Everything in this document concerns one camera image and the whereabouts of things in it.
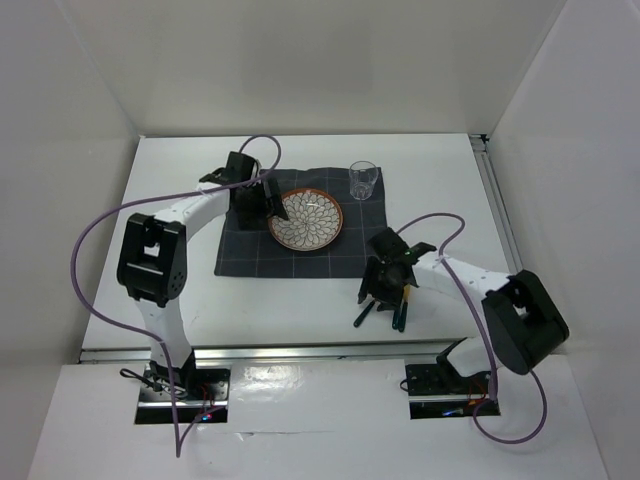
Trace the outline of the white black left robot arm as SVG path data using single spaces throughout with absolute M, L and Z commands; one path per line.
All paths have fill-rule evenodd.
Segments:
M 242 230 L 286 220 L 277 179 L 259 172 L 257 159 L 231 152 L 225 166 L 201 177 L 192 196 L 153 215 L 135 213 L 126 223 L 116 277 L 140 311 L 152 343 L 150 370 L 176 399 L 197 387 L 195 353 L 181 315 L 189 240 L 218 217 L 233 213 Z

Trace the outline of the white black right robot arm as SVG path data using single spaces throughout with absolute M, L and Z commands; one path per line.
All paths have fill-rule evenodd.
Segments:
M 529 270 L 494 272 L 457 260 L 442 248 L 408 245 L 387 228 L 368 241 L 367 259 L 357 302 L 392 313 L 391 325 L 406 327 L 410 294 L 429 289 L 458 299 L 469 308 L 478 328 L 442 352 L 436 379 L 448 392 L 460 391 L 471 376 L 489 372 L 490 397 L 497 396 L 496 371 L 504 367 L 527 375 L 569 338 L 569 327 L 540 278 Z

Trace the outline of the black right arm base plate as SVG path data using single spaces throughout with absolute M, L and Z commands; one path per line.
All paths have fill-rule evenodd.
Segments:
M 399 388 L 408 396 L 412 420 L 472 417 L 486 401 L 479 415 L 499 416 L 498 404 L 489 400 L 489 378 L 489 371 L 461 377 L 444 363 L 409 361 Z

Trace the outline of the clear drinking glass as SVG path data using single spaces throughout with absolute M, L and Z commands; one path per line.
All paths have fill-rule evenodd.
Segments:
M 356 161 L 349 167 L 350 195 L 358 201 L 369 199 L 378 179 L 378 168 L 369 161 Z

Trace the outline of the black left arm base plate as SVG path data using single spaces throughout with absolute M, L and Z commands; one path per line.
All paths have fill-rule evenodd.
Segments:
M 134 423 L 136 425 L 171 424 L 170 393 L 176 396 L 180 424 L 189 424 L 195 418 L 204 424 L 222 424 L 228 421 L 228 398 L 231 367 L 207 367 L 196 372 L 195 385 L 170 388 L 167 381 L 156 379 L 146 366 L 142 373 L 122 368 L 121 377 L 135 380 L 140 389 Z

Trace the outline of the floral patterned plate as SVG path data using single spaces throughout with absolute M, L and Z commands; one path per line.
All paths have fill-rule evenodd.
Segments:
M 282 204 L 288 219 L 274 216 L 268 225 L 274 239 L 290 250 L 319 250 L 331 244 L 342 230 L 341 207 L 324 191 L 292 190 L 282 195 Z

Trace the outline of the dark grey checked cloth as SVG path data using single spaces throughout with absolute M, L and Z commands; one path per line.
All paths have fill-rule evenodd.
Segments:
M 346 168 L 282 169 L 274 177 L 283 194 L 310 187 L 331 195 L 343 212 L 341 232 L 319 250 L 294 251 L 281 245 L 267 228 L 240 230 L 237 216 L 231 212 L 224 222 L 214 274 L 232 278 L 360 278 L 373 254 L 368 240 L 387 227 L 383 174 L 378 174 L 373 193 L 365 201 L 351 196 Z

